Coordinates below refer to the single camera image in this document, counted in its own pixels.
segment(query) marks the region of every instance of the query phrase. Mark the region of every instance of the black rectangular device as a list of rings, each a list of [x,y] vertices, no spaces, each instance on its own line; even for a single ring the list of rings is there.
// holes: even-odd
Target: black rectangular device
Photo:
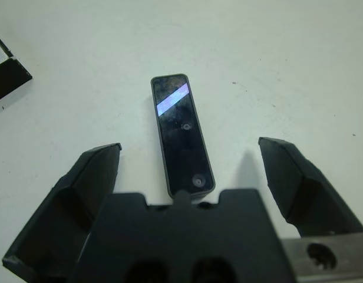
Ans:
[[[187,76],[155,77],[151,88],[169,195],[211,192],[215,180]]]

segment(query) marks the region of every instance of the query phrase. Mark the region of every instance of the black plastic part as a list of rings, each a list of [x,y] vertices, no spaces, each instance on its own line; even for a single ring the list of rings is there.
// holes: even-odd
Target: black plastic part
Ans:
[[[16,88],[20,87],[32,76],[28,71],[16,60],[10,50],[0,39],[0,47],[10,57],[5,62],[0,64],[0,99]]]
[[[363,226],[322,172],[294,144],[261,137],[268,186],[281,214],[301,236],[363,232]]]
[[[225,190],[218,205],[147,206],[138,193],[104,203],[69,283],[295,282],[257,190]]]
[[[29,283],[66,282],[116,181],[120,144],[83,153],[9,248],[4,266]]]

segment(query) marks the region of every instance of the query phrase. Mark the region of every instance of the camera lens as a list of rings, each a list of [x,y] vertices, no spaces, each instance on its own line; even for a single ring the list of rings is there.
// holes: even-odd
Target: camera lens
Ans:
[[[202,174],[196,174],[192,178],[192,183],[196,187],[203,187],[206,184],[206,179],[205,179],[205,177]]]

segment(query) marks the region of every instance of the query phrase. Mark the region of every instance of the screw hole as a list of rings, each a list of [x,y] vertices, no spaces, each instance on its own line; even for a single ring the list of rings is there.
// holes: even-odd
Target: screw hole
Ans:
[[[320,270],[331,270],[336,267],[336,257],[325,245],[312,243],[307,247],[307,253],[316,267]]]

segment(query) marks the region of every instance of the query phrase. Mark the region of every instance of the white background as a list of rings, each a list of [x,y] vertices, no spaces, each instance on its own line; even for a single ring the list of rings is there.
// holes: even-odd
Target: white background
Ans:
[[[85,150],[121,142],[115,191],[171,203],[157,75],[189,76],[216,179],[206,200],[256,187],[278,235],[297,236],[258,147],[276,137],[363,223],[363,1],[0,0],[0,37],[34,76],[0,101],[0,283],[21,282],[1,258]]]

